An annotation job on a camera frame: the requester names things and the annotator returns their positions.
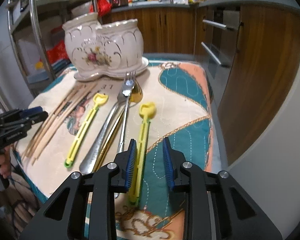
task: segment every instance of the metal screw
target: metal screw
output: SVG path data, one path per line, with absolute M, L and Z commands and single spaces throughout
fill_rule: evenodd
M 229 177 L 229 173 L 227 171 L 220 171 L 220 177 L 226 179 Z
M 79 172 L 73 172 L 73 173 L 71 173 L 71 178 L 72 179 L 77 179 L 77 178 L 79 178 L 80 177 L 80 173 Z
M 109 163 L 109 164 L 107 165 L 107 168 L 110 169 L 110 170 L 113 170 L 113 169 L 115 169 L 116 167 L 117 167 L 117 164 L 115 164 L 115 163 Z
M 182 166 L 185 167 L 186 169 L 189 169 L 189 168 L 192 167 L 192 163 L 190 163 L 190 162 L 184 162 L 184 163 L 182 164 Z

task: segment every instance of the yellow spoon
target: yellow spoon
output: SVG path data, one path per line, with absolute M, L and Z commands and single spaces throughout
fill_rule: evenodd
M 71 145 L 71 148 L 68 152 L 68 156 L 67 156 L 67 159 L 65 160 L 65 167 L 66 168 L 71 168 L 72 165 L 73 165 L 73 162 L 75 160 L 75 156 L 78 152 L 78 149 L 81 145 L 81 142 L 94 118 L 94 116 L 96 115 L 96 113 L 98 112 L 99 110 L 99 106 L 102 106 L 104 105 L 108 100 L 108 96 L 107 95 L 104 95 L 104 94 L 95 94 L 94 97 L 93 97 L 93 101 L 94 101 L 94 106 L 93 108 L 89 111 L 89 113 L 87 114 L 85 120 L 83 121 L 72 145 Z
M 139 115 L 143 118 L 137 145 L 137 159 L 135 170 L 133 172 L 132 184 L 128 192 L 129 201 L 132 205 L 138 206 L 141 194 L 141 181 L 143 178 L 143 168 L 146 159 L 146 148 L 149 134 L 150 119 L 154 117 L 156 107 L 153 102 L 149 102 L 140 106 Z

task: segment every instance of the teal tablecloth section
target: teal tablecloth section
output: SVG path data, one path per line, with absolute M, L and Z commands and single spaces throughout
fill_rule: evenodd
M 160 63 L 150 62 L 149 66 L 159 65 Z M 45 91 L 48 91 L 57 83 L 61 82 L 63 77 L 57 78 Z M 181 94 L 192 101 L 201 105 L 208 113 L 208 102 L 196 80 L 187 72 L 179 68 L 163 70 L 159 81 L 167 89 Z M 202 169 L 206 165 L 206 154 L 210 145 L 210 118 L 207 117 L 201 121 L 188 125 L 175 133 L 169 135 L 172 148 L 184 153 L 186 160 L 192 161 L 199 165 Z M 25 175 L 27 182 L 34 191 L 40 201 L 45 202 L 47 198 L 38 190 L 38 188 Z M 140 209 L 146 210 L 150 214 L 155 214 L 163 219 L 156 225 L 157 229 L 164 227 L 169 223 L 171 216 L 179 212 L 183 208 L 185 196 L 183 193 L 169 193 L 166 186 L 162 142 L 159 142 L 146 155 L 144 179 L 142 185 L 142 195 L 140 199 Z M 89 218 L 90 204 L 88 204 L 87 218 Z M 117 214 L 120 221 L 125 219 L 126 214 Z M 117 223 L 117 229 L 125 231 L 121 228 L 122 223 Z M 88 225 L 85 227 L 85 237 L 88 237 Z

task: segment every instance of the fork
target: fork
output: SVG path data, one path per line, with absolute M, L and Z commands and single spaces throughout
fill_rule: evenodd
M 117 113 L 119 107 L 127 101 L 127 96 L 125 94 L 129 95 L 129 84 L 131 83 L 130 75 L 132 73 L 126 73 L 126 77 L 124 79 L 124 82 L 122 84 L 121 90 L 117 96 L 117 102 L 112 106 L 105 122 L 103 123 L 100 132 L 98 133 L 95 141 L 93 142 L 90 150 L 88 151 L 87 155 L 84 157 L 83 161 L 79 165 L 79 171 L 82 174 L 89 174 L 93 172 L 94 165 L 96 163 L 96 160 L 102 150 L 102 144 L 108 129 L 109 124 L 111 123 L 111 120 L 113 116 Z
M 120 140 L 118 144 L 118 149 L 117 153 L 123 152 L 124 148 L 124 139 L 126 135 L 126 126 L 127 126 L 127 117 L 128 117 L 128 112 L 129 112 L 129 102 L 130 102 L 130 96 L 132 93 L 132 89 L 134 87 L 134 84 L 136 82 L 136 72 L 130 72 L 129 74 L 126 74 L 126 78 L 129 78 L 125 81 L 125 87 L 122 90 L 122 93 L 126 96 L 126 104 L 124 107 L 124 114 L 123 114 L 123 121 L 122 121 L 122 127 L 121 127 L 121 135 L 120 135 Z

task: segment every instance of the human hand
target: human hand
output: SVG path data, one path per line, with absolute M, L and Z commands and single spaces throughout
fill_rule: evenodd
M 0 154 L 0 174 L 6 179 L 11 174 L 10 145 L 6 146 L 5 153 Z

